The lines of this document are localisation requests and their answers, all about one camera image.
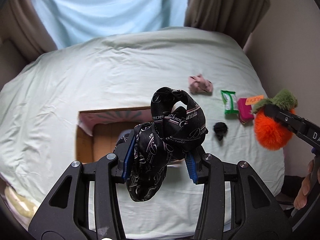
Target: bed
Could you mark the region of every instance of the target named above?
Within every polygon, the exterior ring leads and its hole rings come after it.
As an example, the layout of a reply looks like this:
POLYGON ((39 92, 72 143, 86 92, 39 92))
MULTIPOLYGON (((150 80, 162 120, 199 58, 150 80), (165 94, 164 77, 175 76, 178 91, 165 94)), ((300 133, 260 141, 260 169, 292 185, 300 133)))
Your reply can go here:
MULTIPOLYGON (((192 95, 202 107, 209 133, 202 144, 222 161, 248 161, 274 195, 284 178, 284 155, 263 149, 253 125, 225 117, 220 90, 238 98, 263 94, 260 80, 239 45, 229 36, 187 27, 95 38, 41 55, 0 92, 0 173, 16 193, 39 206, 75 159, 78 111, 147 106, 160 87, 188 91, 188 76, 201 73, 211 95, 192 95), (212 127, 225 122, 223 142, 212 127)), ((185 165, 169 167, 161 189, 149 201, 133 202, 117 185, 124 231, 131 239, 193 235, 202 185, 188 178, 185 165)), ((89 214, 93 216, 92 191, 89 214)), ((226 183, 226 228, 230 223, 226 183)))

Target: finger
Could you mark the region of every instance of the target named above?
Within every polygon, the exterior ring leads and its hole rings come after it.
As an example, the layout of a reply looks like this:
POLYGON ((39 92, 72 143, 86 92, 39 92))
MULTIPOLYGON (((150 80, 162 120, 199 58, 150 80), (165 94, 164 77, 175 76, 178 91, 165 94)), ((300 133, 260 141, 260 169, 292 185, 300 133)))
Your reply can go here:
POLYGON ((311 173, 312 170, 313 170, 313 160, 311 160, 308 164, 308 173, 311 173))
POLYGON ((307 196, 309 194, 310 188, 311 188, 311 182, 310 182, 310 173, 309 173, 301 183, 301 191, 304 196, 307 196))
POLYGON ((296 197, 296 199, 293 202, 293 206, 296 209, 301 209, 307 204, 307 197, 302 193, 302 190, 299 190, 299 193, 296 197))

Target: pink cloth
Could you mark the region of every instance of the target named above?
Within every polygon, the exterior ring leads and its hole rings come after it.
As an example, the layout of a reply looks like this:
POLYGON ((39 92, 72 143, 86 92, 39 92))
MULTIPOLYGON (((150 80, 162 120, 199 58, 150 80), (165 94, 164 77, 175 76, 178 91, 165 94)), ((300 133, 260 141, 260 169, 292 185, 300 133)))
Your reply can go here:
POLYGON ((213 89, 212 83, 209 80, 204 79, 201 74, 197 75, 196 77, 189 77, 188 81, 189 81, 189 89, 193 94, 212 92, 212 89, 213 89))
POLYGON ((152 121, 152 115, 150 109, 144 110, 101 110, 101 112, 94 111, 93 113, 79 113, 80 123, 93 131, 93 127, 98 123, 113 123, 113 122, 150 122, 152 121))

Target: green snack package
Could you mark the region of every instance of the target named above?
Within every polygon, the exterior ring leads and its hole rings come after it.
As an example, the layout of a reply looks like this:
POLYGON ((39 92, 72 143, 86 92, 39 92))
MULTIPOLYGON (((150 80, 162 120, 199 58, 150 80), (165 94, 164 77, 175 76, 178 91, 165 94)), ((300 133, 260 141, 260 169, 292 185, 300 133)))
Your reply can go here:
POLYGON ((225 105, 224 114, 239 114, 236 92, 221 90, 221 95, 225 105))

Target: light blue curtain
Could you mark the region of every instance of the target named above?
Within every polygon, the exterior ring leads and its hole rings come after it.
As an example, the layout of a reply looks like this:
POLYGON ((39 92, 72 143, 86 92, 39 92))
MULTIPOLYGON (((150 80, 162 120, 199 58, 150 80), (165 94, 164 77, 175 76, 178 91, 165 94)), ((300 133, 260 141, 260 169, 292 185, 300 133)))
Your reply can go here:
POLYGON ((59 49, 99 36, 183 26, 188 0, 31 0, 59 49))

